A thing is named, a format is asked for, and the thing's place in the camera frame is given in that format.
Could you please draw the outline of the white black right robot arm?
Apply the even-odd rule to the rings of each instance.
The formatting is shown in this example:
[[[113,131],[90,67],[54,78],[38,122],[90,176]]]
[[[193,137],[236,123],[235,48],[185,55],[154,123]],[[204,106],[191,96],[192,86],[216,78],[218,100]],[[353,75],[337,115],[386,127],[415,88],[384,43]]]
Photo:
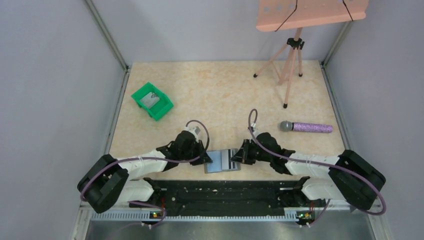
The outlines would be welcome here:
[[[279,174],[305,177],[299,190],[308,200],[340,200],[364,211],[381,200],[386,183],[386,178],[353,150],[332,156],[302,154],[282,148],[268,132],[244,139],[230,161],[269,163]]]

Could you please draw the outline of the silver credit card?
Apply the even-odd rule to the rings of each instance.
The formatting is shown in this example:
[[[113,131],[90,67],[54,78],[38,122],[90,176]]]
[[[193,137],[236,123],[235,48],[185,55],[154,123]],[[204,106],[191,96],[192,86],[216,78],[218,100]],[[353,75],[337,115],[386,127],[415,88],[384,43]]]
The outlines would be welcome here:
[[[147,109],[151,109],[160,101],[160,98],[156,94],[148,94],[139,100],[142,106]]]
[[[154,92],[149,92],[146,96],[143,97],[144,101],[147,103],[155,104],[160,100],[160,97]]]

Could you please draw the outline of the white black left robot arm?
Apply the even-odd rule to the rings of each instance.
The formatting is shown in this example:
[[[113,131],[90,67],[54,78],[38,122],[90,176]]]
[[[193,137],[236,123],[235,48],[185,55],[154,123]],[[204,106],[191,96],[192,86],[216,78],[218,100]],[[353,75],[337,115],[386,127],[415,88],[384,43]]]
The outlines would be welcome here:
[[[182,163],[193,166],[210,163],[207,147],[195,130],[185,129],[167,145],[142,155],[114,158],[105,154],[77,184],[80,198],[96,213],[126,202],[147,202],[155,189],[142,179],[145,175],[165,172]]]

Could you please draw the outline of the grey card holder wallet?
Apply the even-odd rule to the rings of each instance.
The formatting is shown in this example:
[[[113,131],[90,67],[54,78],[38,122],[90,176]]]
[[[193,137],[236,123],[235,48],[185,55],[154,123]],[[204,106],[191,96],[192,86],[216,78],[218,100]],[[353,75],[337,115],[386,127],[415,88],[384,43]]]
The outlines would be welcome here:
[[[207,152],[209,157],[212,159],[212,162],[204,164],[204,172],[206,174],[227,172],[221,170],[221,151],[222,150],[213,150]]]

